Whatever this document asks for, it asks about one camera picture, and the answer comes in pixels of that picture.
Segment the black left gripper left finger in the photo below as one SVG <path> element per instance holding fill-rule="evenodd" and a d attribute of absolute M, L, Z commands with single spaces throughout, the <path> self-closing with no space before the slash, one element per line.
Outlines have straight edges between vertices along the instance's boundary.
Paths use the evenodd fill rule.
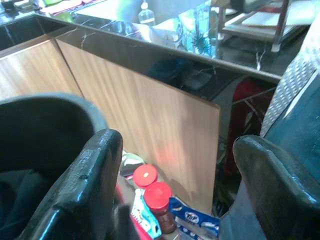
<path fill-rule="evenodd" d="M 123 138 L 103 129 L 51 186 L 17 240 L 105 240 L 111 219 Z"/>

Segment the white teal printed packet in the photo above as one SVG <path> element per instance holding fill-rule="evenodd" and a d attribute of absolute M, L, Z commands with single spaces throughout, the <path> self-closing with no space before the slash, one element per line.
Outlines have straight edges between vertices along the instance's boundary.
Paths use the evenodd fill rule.
<path fill-rule="evenodd" d="M 162 230 L 157 218 L 150 211 L 144 201 L 143 190 L 135 189 L 135 196 L 131 209 L 131 216 L 137 225 L 146 233 L 148 240 L 155 240 L 162 235 Z"/>

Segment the dark plastic laundry basket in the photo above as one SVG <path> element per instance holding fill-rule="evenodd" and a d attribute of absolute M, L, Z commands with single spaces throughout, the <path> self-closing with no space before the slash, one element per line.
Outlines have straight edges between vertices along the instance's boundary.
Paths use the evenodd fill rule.
<path fill-rule="evenodd" d="M 85 143 L 107 128 L 100 110 L 69 93 L 0 100 L 0 240 L 15 240 Z"/>

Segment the wooden cabinet panel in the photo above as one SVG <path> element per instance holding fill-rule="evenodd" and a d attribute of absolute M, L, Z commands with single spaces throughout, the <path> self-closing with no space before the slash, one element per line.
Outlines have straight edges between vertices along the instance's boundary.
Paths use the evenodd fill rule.
<path fill-rule="evenodd" d="M 0 100 L 65 92 L 95 104 L 126 151 L 157 167 L 173 193 L 210 214 L 220 108 L 61 40 L 0 52 Z"/>

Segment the red lid plastic jar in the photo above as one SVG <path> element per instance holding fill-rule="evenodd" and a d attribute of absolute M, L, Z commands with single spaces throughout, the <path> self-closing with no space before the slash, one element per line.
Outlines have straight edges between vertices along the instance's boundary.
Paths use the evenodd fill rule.
<path fill-rule="evenodd" d="M 143 164 L 133 172 L 133 182 L 138 188 L 145 189 L 157 180 L 158 172 L 152 164 Z"/>

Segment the blue Top detergent packet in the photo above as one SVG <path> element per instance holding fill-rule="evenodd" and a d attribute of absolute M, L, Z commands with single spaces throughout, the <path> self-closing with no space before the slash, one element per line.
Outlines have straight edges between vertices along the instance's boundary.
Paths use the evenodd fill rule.
<path fill-rule="evenodd" d="M 176 197 L 169 198 L 168 209 L 174 217 L 181 240 L 218 240 L 218 217 L 197 211 Z"/>

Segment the red cap spice bottle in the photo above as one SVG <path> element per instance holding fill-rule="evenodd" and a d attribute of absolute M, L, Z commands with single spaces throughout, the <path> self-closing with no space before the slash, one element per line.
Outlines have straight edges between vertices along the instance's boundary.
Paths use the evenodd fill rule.
<path fill-rule="evenodd" d="M 145 189 L 143 194 L 143 199 L 156 217 L 163 234 L 170 234 L 177 228 L 174 217 L 169 211 L 171 197 L 171 187 L 163 181 L 152 183 Z"/>

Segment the grey checkered cloth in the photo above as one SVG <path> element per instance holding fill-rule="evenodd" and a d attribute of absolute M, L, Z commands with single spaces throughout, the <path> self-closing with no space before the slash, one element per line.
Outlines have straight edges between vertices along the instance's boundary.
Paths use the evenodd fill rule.
<path fill-rule="evenodd" d="M 261 137 L 267 134 L 277 118 L 318 71 L 320 71 L 320 13 L 312 22 L 298 54 L 288 65 L 275 89 L 262 122 Z"/>

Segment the dark blue garment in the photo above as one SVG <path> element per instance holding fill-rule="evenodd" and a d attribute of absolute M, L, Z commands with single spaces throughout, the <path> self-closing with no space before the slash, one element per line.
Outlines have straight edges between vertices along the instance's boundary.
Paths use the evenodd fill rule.
<path fill-rule="evenodd" d="M 260 138 L 288 152 L 320 182 L 320 86 L 308 86 Z M 268 240 L 242 178 L 234 203 L 221 218 L 219 240 Z"/>

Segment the black marble countertop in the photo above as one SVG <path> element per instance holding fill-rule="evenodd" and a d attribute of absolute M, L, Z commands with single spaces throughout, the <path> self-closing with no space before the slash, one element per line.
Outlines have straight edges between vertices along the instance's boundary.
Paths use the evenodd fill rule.
<path fill-rule="evenodd" d="M 303 28 L 280 51 L 268 43 L 232 36 L 222 43 L 187 32 L 178 19 L 174 31 L 137 23 L 62 12 L 55 16 L 32 10 L 5 10 L 0 3 L 0 51 L 42 35 L 84 50 L 127 69 L 187 89 L 182 74 L 211 74 L 216 87 L 223 76 L 245 75 L 277 84 L 307 35 Z"/>

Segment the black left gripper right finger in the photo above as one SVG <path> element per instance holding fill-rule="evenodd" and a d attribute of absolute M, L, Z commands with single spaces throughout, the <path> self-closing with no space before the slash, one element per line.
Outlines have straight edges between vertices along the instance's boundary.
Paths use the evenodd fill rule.
<path fill-rule="evenodd" d="M 267 240 L 320 240 L 320 182 L 299 161 L 256 135 L 233 155 Z"/>

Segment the clear plastic water bottle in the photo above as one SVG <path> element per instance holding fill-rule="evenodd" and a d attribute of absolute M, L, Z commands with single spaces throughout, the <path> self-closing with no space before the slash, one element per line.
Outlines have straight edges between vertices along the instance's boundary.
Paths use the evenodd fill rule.
<path fill-rule="evenodd" d="M 149 9 L 149 5 L 146 1 L 143 1 L 141 6 L 141 11 L 138 14 L 138 20 L 140 24 L 155 26 L 155 14 L 152 10 Z"/>

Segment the red gas cylinder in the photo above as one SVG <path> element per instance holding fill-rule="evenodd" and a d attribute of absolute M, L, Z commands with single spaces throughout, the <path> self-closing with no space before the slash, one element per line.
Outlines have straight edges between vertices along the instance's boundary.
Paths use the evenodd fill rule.
<path fill-rule="evenodd" d="M 234 141 L 243 135 L 259 135 L 276 85 L 252 77 L 237 84 L 232 96 L 226 155 L 223 170 L 228 175 L 239 172 L 233 155 Z"/>

